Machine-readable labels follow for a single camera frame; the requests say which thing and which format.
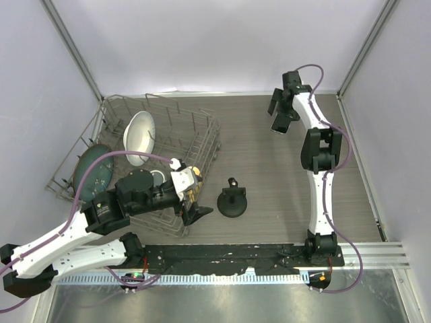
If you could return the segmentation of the black phone stand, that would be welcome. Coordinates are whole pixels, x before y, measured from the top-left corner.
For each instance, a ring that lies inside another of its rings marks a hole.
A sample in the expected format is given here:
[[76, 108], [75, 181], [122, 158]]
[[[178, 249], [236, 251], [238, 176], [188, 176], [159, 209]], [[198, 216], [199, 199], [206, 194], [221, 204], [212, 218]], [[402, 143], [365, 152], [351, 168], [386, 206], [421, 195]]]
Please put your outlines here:
[[238, 181], [231, 177], [228, 179], [229, 187], [223, 188], [217, 199], [218, 211], [225, 217], [240, 217], [247, 208], [246, 188], [239, 187]]

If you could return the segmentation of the black smartphone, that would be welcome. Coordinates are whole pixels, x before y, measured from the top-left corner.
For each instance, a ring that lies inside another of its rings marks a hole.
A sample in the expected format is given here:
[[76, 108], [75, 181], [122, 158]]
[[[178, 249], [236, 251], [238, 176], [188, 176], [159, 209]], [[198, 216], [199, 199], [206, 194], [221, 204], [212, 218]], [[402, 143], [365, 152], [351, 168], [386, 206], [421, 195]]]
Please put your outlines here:
[[290, 127], [290, 123], [291, 123], [290, 121], [287, 121], [287, 122], [274, 122], [271, 125], [271, 130], [274, 133], [285, 135], [287, 133], [289, 127]]

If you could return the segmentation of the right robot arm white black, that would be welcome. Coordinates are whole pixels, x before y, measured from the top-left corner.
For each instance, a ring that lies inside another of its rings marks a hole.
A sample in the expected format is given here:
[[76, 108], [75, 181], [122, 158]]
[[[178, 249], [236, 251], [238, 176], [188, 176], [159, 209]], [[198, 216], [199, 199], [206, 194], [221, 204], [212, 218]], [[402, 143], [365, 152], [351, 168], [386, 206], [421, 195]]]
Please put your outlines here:
[[271, 125], [275, 133], [286, 134], [295, 121], [302, 122], [306, 129], [300, 163], [310, 184], [311, 215], [304, 248], [298, 254], [318, 266], [334, 256], [338, 247], [333, 229], [332, 183], [343, 135], [330, 126], [299, 71], [284, 73], [282, 84], [281, 89], [274, 89], [267, 112], [275, 117]]

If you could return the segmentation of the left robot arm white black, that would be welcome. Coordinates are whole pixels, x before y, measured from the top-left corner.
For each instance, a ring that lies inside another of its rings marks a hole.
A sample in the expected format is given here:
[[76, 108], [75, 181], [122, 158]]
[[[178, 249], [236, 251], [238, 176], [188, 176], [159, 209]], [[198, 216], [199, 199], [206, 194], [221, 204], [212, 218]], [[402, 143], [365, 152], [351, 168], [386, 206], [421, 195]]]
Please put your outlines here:
[[79, 271], [104, 266], [137, 268], [145, 250], [136, 234], [125, 233], [99, 247], [84, 245], [129, 226], [133, 216], [153, 211], [173, 209], [184, 225], [193, 224], [213, 211], [186, 202], [187, 192], [200, 181], [192, 169], [185, 168], [171, 172], [169, 179], [156, 186], [149, 171], [132, 170], [113, 189], [78, 207], [72, 220], [25, 245], [2, 246], [1, 262], [11, 269], [3, 276], [4, 290], [26, 299]]

